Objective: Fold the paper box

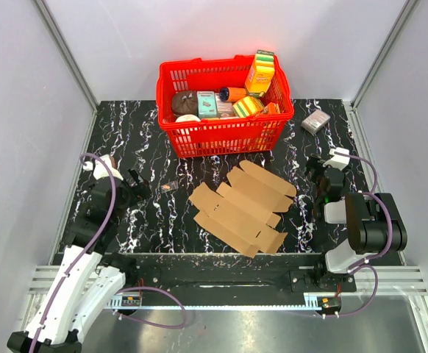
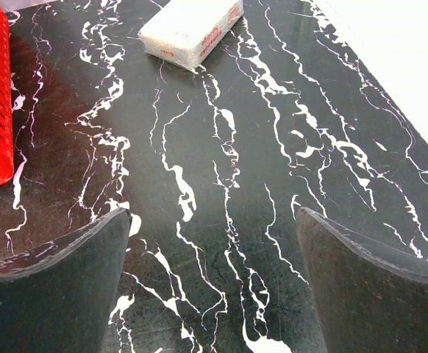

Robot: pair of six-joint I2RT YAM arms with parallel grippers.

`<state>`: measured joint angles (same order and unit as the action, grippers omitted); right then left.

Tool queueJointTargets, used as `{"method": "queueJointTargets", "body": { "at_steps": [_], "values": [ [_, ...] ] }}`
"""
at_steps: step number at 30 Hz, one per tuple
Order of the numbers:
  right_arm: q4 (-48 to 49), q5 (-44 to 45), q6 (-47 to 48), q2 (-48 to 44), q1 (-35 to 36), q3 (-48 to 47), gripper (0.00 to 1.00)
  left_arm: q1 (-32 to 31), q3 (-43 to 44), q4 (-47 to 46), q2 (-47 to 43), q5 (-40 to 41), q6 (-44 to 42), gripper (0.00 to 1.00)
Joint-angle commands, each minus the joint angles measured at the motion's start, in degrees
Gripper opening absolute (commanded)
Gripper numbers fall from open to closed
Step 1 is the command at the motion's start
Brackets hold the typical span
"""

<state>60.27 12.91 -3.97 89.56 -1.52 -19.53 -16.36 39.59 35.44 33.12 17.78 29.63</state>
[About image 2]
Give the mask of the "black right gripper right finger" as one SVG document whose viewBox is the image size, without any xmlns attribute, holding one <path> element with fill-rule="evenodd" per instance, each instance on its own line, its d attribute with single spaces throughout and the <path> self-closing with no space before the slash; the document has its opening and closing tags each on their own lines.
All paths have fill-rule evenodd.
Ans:
<svg viewBox="0 0 428 353">
<path fill-rule="evenodd" d="M 296 234 L 328 352 L 428 352 L 428 261 L 302 207 Z"/>
</svg>

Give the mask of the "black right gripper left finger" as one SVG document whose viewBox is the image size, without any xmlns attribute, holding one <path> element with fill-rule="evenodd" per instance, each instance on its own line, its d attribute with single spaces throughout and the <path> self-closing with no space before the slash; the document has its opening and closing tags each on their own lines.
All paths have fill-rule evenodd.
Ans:
<svg viewBox="0 0 428 353">
<path fill-rule="evenodd" d="M 0 352 L 100 352 L 132 216 L 113 210 L 0 260 Z"/>
</svg>

